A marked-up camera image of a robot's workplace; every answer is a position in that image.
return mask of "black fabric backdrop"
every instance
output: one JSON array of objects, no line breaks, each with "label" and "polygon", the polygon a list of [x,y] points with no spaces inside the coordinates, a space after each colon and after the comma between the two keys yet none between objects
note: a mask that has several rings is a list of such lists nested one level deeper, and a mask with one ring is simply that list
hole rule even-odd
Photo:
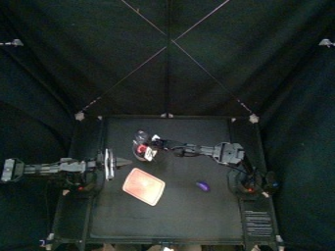
[{"label": "black fabric backdrop", "polygon": [[[298,250],[330,246],[335,49],[318,43],[334,38],[334,13],[330,0],[2,1],[0,42],[20,38],[26,46],[0,47],[0,161],[64,157],[75,114],[98,98],[91,116],[249,116],[239,99],[262,118],[283,181],[283,237]],[[3,245],[46,232],[31,229],[26,241],[24,230],[6,235],[16,196],[0,202]]]}]

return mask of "small purple ball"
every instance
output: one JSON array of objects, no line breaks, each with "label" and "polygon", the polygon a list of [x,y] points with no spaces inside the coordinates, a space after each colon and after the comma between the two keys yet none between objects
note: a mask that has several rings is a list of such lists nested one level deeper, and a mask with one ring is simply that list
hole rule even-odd
[{"label": "small purple ball", "polygon": [[206,181],[197,181],[197,186],[205,191],[205,192],[210,192],[211,191],[211,187],[209,185],[209,183]]}]

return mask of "white object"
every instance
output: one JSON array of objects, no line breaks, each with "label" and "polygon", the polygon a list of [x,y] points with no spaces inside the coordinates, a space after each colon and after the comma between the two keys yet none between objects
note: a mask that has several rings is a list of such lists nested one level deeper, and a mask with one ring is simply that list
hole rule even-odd
[{"label": "white object", "polygon": [[333,43],[330,41],[330,39],[325,38],[325,39],[321,40],[319,45],[321,46],[327,46],[330,48],[330,46],[335,46],[335,43]]},{"label": "white object", "polygon": [[145,154],[145,159],[147,161],[153,161],[155,155],[158,154],[158,150],[154,150],[150,146],[147,147],[146,154]]},{"label": "white object", "polygon": [[78,121],[82,121],[86,118],[86,114],[83,112],[79,112],[78,114],[75,114],[75,118]]},{"label": "white object", "polygon": [[253,247],[251,251],[261,251],[259,246],[255,245],[255,246]]},{"label": "white object", "polygon": [[250,115],[249,120],[255,124],[259,122],[259,117],[255,114]]}]

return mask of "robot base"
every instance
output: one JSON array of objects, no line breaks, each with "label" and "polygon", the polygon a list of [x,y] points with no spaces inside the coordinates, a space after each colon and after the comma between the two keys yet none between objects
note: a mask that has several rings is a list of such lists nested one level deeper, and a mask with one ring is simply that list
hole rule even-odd
[{"label": "robot base", "polygon": [[243,200],[257,200],[262,194],[262,176],[255,174],[254,181],[255,185],[246,186],[247,174],[243,172],[243,167],[239,166],[229,172],[229,186],[231,193]]}]

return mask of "black curtain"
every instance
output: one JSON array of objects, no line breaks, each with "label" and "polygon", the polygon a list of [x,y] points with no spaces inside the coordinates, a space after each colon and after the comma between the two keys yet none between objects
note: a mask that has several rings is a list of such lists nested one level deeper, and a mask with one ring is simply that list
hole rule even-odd
[{"label": "black curtain", "polygon": [[293,250],[335,250],[334,73],[335,50],[318,47],[265,117],[269,164],[282,181],[278,220]]},{"label": "black curtain", "polygon": [[[0,41],[19,38],[2,15],[0,21]],[[7,158],[59,161],[68,155],[75,119],[28,48],[0,47],[0,87],[0,172]],[[55,192],[44,181],[0,185],[0,250],[38,250],[50,232]]]}]

